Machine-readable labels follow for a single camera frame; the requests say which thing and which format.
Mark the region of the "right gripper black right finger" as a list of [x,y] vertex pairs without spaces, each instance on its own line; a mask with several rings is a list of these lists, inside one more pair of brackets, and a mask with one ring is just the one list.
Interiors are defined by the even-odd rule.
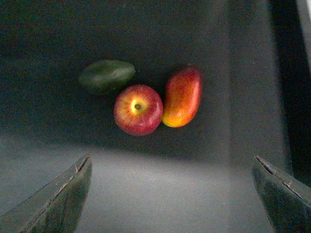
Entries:
[[255,156],[252,175],[274,232],[311,231],[310,187],[259,156]]

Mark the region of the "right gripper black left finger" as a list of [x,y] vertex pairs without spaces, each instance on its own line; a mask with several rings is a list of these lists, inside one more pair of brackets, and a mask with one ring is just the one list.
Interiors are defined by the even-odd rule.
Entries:
[[2,233],[73,233],[76,231],[92,176],[90,156],[0,217]]

